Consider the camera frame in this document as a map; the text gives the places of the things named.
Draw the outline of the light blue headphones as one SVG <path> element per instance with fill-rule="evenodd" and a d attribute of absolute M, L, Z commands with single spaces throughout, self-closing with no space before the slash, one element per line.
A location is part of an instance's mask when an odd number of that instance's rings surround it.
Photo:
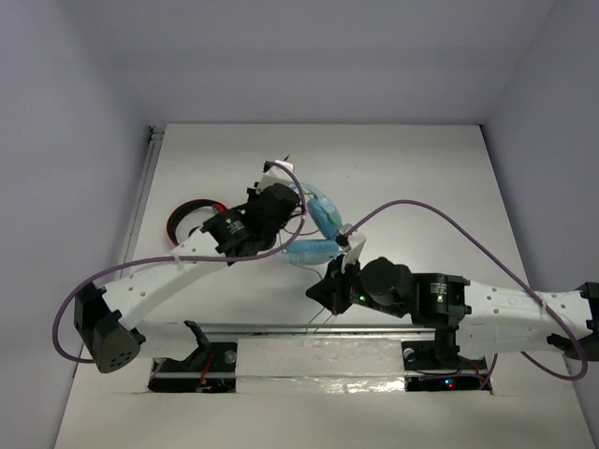
<path fill-rule="evenodd" d="M 317 266 L 335 259 L 341 247 L 335 236 L 343 225 L 342 216 L 332 200 L 317 187 L 303 182 L 307 211 L 320 239 L 295 239 L 277 256 L 294 265 Z"/>

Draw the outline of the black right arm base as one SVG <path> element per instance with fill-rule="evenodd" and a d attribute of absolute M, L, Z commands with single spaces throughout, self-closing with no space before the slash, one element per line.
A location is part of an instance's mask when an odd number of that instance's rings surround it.
<path fill-rule="evenodd" d="M 485 357 L 472 359 L 458 353 L 442 357 L 434 337 L 404 340 L 402 358 L 408 393 L 492 391 L 489 370 L 495 367 L 495 359 L 488 362 Z"/>

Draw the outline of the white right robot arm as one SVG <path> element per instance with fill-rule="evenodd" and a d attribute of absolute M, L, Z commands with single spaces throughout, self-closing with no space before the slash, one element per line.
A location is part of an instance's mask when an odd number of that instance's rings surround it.
<path fill-rule="evenodd" d="M 356 305 L 409 317 L 414 326 L 433 330 L 431 353 L 445 368 L 464 357 L 501 353 L 560 350 L 573 359 L 598 358 L 595 282 L 571 292 L 542 293 L 536 302 L 521 290 L 456 275 L 414 273 L 385 257 L 365 266 L 337 258 L 306 295 L 333 314 Z"/>

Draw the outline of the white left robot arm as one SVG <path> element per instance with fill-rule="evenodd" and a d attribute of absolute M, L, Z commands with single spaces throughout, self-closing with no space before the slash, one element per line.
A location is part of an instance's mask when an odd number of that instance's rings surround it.
<path fill-rule="evenodd" d="M 145 337 L 137 325 L 160 304 L 240 258 L 270 250 L 300 201 L 292 188 L 274 183 L 241 207 L 214 214 L 162 262 L 101 287 L 85 285 L 75 296 L 74 326 L 99 372 L 121 369 L 139 354 Z"/>

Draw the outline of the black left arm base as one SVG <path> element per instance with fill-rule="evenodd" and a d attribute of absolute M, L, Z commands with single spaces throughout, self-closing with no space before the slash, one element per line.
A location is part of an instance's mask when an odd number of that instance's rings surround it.
<path fill-rule="evenodd" d="M 238 343 L 210 341 L 198 323 L 185 320 L 196 348 L 184 359 L 153 360 L 148 389 L 154 393 L 222 394 L 236 392 Z"/>

